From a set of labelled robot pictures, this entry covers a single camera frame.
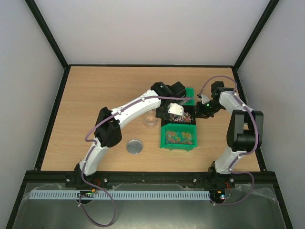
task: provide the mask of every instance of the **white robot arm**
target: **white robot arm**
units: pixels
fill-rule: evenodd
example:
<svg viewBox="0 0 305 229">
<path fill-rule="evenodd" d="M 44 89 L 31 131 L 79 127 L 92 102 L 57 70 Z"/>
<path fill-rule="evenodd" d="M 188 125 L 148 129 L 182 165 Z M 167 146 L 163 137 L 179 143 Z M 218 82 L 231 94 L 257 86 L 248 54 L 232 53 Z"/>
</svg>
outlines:
<svg viewBox="0 0 305 229">
<path fill-rule="evenodd" d="M 84 175 L 89 176 L 96 172 L 98 164 L 108 149 L 121 140 L 121 129 L 131 120 L 152 109 L 157 109 L 156 117 L 163 119 L 170 119 L 172 115 L 182 115 L 183 107 L 172 102 L 173 100 L 183 101 L 185 96 L 185 87 L 180 82 L 172 86 L 158 82 L 151 87 L 151 90 L 123 106 L 111 111 L 106 107 L 101 109 L 97 124 L 111 115 L 114 117 L 96 129 L 93 143 L 86 157 L 79 163 L 79 168 L 83 170 Z"/>
<path fill-rule="evenodd" d="M 233 93 L 233 88 L 225 88 L 223 82 L 216 81 L 211 88 L 212 100 L 203 94 L 198 95 L 201 101 L 196 105 L 196 117 L 213 117 L 214 113 L 220 109 L 230 113 L 231 120 L 227 132 L 228 147 L 212 164 L 216 173 L 230 174 L 240 159 L 253 150 L 255 144 L 256 147 L 261 145 L 264 116 L 261 111 L 254 111 L 248 107 L 237 93 Z M 249 113 L 253 116 L 255 123 L 251 121 Z M 248 124 L 248 129 L 244 129 L 245 124 Z"/>
<path fill-rule="evenodd" d="M 144 114 L 147 111 L 156 109 L 160 106 L 161 99 L 158 99 L 158 98 L 144 99 L 145 97 L 149 97 L 149 96 L 157 97 L 158 94 L 155 91 L 148 90 L 146 93 L 144 93 L 140 97 L 136 98 L 135 100 L 125 104 L 124 106 L 120 106 L 118 108 L 112 109 L 112 111 L 111 111 L 112 115 L 115 113 L 119 113 L 118 115 L 116 115 L 114 117 L 114 119 L 119 124 L 120 129 L 122 129 L 124 126 L 126 126 L 131 120 L 137 118 L 138 116 Z M 135 101 L 138 101 L 139 99 L 140 100 L 144 99 L 144 100 L 143 100 L 143 102 L 137 103 L 137 104 L 127 108 L 123 112 L 121 112 L 122 109 L 124 109 L 128 105 L 134 103 Z M 100 161 L 102 160 L 102 158 L 104 157 L 104 155 L 106 154 L 108 149 L 109 148 L 107 146 L 104 146 L 104 147 L 101 146 L 101 142 L 97 137 L 94 138 L 94 141 L 88 151 L 88 153 L 91 151 L 92 152 L 91 152 L 91 154 L 87 160 L 86 166 L 85 166 L 84 174 L 86 176 L 89 176 L 96 172 L 97 166 L 99 165 Z M 80 162 L 80 168 L 83 168 L 84 163 L 85 163 L 85 159 Z"/>
</svg>

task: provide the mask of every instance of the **green bin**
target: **green bin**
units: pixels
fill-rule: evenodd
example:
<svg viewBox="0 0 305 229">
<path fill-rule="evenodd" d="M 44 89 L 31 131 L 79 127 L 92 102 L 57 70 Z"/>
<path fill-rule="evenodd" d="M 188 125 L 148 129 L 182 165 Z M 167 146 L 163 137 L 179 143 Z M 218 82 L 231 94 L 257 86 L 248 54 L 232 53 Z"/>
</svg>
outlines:
<svg viewBox="0 0 305 229">
<path fill-rule="evenodd" d="M 179 132 L 180 134 L 190 134 L 192 136 L 191 144 L 183 143 L 171 143 L 167 139 L 167 134 L 169 132 Z M 197 132 L 196 125 L 186 125 L 186 124 L 166 124 L 161 127 L 161 145 L 160 148 L 166 149 L 184 149 L 190 151 L 193 148 L 197 147 Z"/>
<path fill-rule="evenodd" d="M 194 97 L 195 96 L 195 91 L 192 87 L 186 87 L 186 97 Z M 184 105 L 190 105 L 190 106 L 195 106 L 195 100 L 189 100 L 187 101 Z"/>
</svg>

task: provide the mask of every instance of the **black metal frame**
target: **black metal frame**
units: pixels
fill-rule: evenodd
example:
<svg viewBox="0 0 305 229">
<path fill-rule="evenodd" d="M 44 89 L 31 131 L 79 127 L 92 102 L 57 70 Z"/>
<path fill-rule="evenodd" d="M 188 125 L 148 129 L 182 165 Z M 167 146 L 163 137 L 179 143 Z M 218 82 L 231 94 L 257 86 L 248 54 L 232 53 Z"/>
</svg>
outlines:
<svg viewBox="0 0 305 229">
<path fill-rule="evenodd" d="M 242 84 L 240 82 L 240 78 L 238 76 L 238 69 L 241 66 L 242 62 L 244 61 L 246 55 L 249 53 L 252 45 L 254 44 L 256 38 L 258 37 L 259 33 L 263 29 L 264 25 L 266 24 L 268 18 L 272 14 L 273 10 L 275 9 L 279 0 L 270 0 L 269 4 L 267 5 L 265 11 L 263 12 L 259 22 L 257 23 L 254 31 L 252 32 L 249 40 L 247 41 L 245 47 L 243 48 L 240 56 L 238 57 L 234 66 L 231 65 L 138 65 L 138 64 L 70 64 L 66 62 L 64 56 L 62 55 L 48 25 L 46 24 L 42 14 L 40 13 L 36 3 L 34 0 L 25 0 L 28 4 L 29 9 L 33 13 L 37 23 L 41 27 L 44 35 L 46 36 L 47 40 L 49 41 L 51 47 L 53 48 L 56 56 L 58 57 L 59 61 L 61 62 L 64 68 L 64 74 L 62 76 L 61 84 L 54 102 L 54 106 L 50 115 L 50 119 L 47 125 L 47 129 L 43 138 L 43 142 L 41 144 L 41 148 L 39 151 L 39 155 L 35 164 L 35 168 L 32 171 L 27 171 L 22 182 L 21 188 L 17 195 L 17 199 L 15 205 L 13 207 L 9 222 L 7 224 L 7 229 L 12 228 L 15 218 L 17 216 L 18 208 L 21 203 L 22 197 L 24 195 L 25 187 L 28 183 L 65 183 L 66 182 L 66 174 L 67 171 L 40 171 L 41 165 L 45 156 L 45 152 L 49 143 L 49 139 L 51 136 L 51 132 L 54 126 L 54 122 L 56 119 L 57 111 L 60 106 L 61 98 L 64 92 L 64 88 L 67 82 L 67 78 L 69 76 L 69 71 L 72 66 L 119 66 L 119 67 L 194 67 L 194 68 L 202 68 L 202 67 L 223 67 L 223 68 L 231 68 L 233 71 L 234 79 L 237 82 L 237 89 L 238 93 L 243 101 L 246 102 L 246 97 L 244 94 L 244 90 Z M 266 170 L 266 165 L 264 162 L 264 158 L 262 155 L 262 151 L 260 148 L 256 150 L 256 158 L 260 167 L 261 172 L 252 172 L 255 183 L 257 184 L 272 184 L 275 190 L 276 197 L 280 203 L 280 208 L 283 214 L 283 218 L 288 229 L 292 228 L 292 224 L 290 218 L 288 216 L 287 209 L 285 207 L 285 203 L 283 200 L 283 196 L 278 185 L 276 176 L 274 172 L 269 172 Z M 207 172 L 178 172 L 178 173 L 171 173 L 171 172 L 97 172 L 99 176 L 106 177 L 108 179 L 107 186 L 117 185 L 119 183 L 142 183 L 142 180 L 145 180 L 146 183 L 162 183 L 160 180 L 164 181 L 164 183 L 177 183 L 182 186 L 189 186 L 189 187 L 203 187 L 206 190 L 216 190 L 215 188 L 211 188 L 207 185 L 203 180 L 203 177 L 207 176 Z M 250 177 L 247 174 L 232 174 L 235 183 L 248 183 L 250 182 Z"/>
<path fill-rule="evenodd" d="M 22 201 L 26 185 L 28 183 L 66 183 L 66 171 L 27 171 L 22 182 L 20 191 L 18 193 L 15 205 L 10 215 L 7 229 L 11 229 L 14 225 L 20 203 Z M 197 179 L 197 186 L 204 188 L 207 191 L 215 191 L 217 188 L 210 187 L 205 183 L 207 172 L 178 172 L 178 173 L 162 173 L 162 172 L 96 172 L 97 176 L 105 177 L 108 179 L 108 186 L 118 185 L 122 183 L 136 183 L 142 184 L 145 180 L 146 184 L 153 183 L 172 183 L 179 184 L 183 187 L 193 187 L 193 179 Z M 284 218 L 287 229 L 292 229 L 292 224 L 283 200 L 283 196 L 278 185 L 274 172 L 252 172 L 256 184 L 272 184 L 279 206 Z M 236 184 L 247 184 L 251 182 L 251 178 L 247 174 L 232 174 L 232 178 Z"/>
</svg>

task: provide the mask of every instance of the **wooden table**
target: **wooden table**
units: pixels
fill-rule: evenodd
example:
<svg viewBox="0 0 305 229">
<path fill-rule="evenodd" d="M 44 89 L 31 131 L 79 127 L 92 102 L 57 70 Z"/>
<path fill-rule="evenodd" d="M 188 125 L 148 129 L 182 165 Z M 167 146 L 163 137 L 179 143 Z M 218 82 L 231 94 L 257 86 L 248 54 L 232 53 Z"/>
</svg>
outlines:
<svg viewBox="0 0 305 229">
<path fill-rule="evenodd" d="M 168 68 L 168 67 L 71 67 L 61 104 L 55 120 L 42 170 L 71 171 L 86 155 L 90 143 L 84 137 L 96 122 L 99 110 L 119 107 L 150 89 L 155 82 L 173 84 L 180 81 L 198 93 L 214 75 L 233 78 L 230 68 Z M 228 79 L 225 86 L 234 87 Z M 211 83 L 204 90 L 211 94 Z M 198 147 L 192 151 L 160 149 L 161 122 L 148 129 L 140 116 L 122 130 L 122 141 L 111 148 L 100 163 L 99 171 L 207 171 L 219 158 L 226 144 L 230 122 L 227 111 L 214 118 L 196 119 Z M 126 150 L 130 139 L 143 142 L 143 150 L 132 155 Z M 245 156 L 236 171 L 259 171 L 255 154 Z"/>
</svg>

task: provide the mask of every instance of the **transparent cup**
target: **transparent cup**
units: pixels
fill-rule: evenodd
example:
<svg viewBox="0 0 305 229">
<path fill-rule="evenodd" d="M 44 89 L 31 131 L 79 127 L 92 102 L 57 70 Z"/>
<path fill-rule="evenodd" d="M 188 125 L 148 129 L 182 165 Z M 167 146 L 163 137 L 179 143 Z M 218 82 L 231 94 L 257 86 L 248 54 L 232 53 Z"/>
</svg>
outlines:
<svg viewBox="0 0 305 229">
<path fill-rule="evenodd" d="M 158 125 L 158 118 L 156 118 L 156 110 L 150 110 L 143 114 L 143 123 L 147 128 L 155 128 Z"/>
</svg>

